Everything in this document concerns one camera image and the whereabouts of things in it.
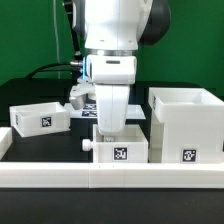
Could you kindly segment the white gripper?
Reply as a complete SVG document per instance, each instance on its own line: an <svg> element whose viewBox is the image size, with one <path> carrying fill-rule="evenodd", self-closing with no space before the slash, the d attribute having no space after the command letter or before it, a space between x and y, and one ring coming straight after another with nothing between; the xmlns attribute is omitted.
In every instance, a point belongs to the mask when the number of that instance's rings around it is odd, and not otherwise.
<svg viewBox="0 0 224 224"><path fill-rule="evenodd" d="M95 85L97 120L101 135L120 135L125 126L129 85Z"/></svg>

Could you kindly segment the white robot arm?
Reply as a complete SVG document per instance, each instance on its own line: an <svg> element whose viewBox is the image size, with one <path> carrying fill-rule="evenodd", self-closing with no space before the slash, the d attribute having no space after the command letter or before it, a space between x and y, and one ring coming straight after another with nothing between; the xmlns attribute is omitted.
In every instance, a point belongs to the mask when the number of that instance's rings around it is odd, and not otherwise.
<svg viewBox="0 0 224 224"><path fill-rule="evenodd" d="M99 132L123 132L140 44L167 33L168 0L72 0L72 28L85 40L86 74L93 83Z"/></svg>

